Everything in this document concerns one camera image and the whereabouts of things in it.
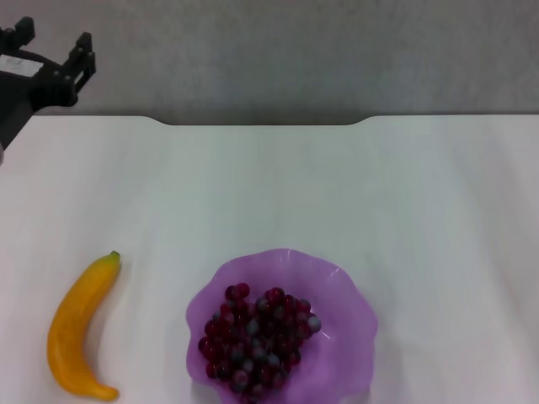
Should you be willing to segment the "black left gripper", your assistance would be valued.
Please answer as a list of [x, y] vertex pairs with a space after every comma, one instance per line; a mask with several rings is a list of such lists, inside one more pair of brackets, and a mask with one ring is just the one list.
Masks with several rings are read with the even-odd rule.
[[43, 56], [19, 51], [35, 37], [35, 23], [22, 17], [1, 29], [1, 144], [8, 146], [42, 109], [72, 107], [78, 93], [96, 72], [92, 35], [83, 32], [60, 65]]

